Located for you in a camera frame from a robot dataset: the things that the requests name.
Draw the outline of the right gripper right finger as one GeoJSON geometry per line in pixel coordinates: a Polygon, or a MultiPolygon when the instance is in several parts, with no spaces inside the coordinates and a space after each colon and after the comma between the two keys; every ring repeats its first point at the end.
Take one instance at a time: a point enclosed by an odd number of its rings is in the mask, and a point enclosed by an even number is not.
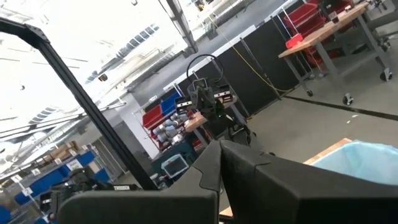
{"type": "Polygon", "coordinates": [[[235,223],[397,224],[397,187],[221,141],[235,223]]]}

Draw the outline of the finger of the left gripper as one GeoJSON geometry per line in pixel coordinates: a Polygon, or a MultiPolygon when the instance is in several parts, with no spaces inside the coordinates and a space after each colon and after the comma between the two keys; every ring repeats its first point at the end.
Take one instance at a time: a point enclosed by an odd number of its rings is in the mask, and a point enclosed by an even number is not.
{"type": "Polygon", "coordinates": [[[214,97],[223,104],[233,102],[231,87],[228,84],[216,86],[214,97]]]}
{"type": "Polygon", "coordinates": [[[185,114],[192,106],[189,96],[181,96],[175,99],[175,109],[177,114],[185,114]]]}

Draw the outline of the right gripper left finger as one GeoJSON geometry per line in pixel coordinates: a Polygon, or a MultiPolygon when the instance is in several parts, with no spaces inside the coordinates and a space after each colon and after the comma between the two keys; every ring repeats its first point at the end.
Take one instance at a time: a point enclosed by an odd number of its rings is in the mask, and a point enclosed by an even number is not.
{"type": "Polygon", "coordinates": [[[221,148],[212,141],[170,188],[145,191],[90,191],[62,203],[64,224],[217,224],[221,148]]]}

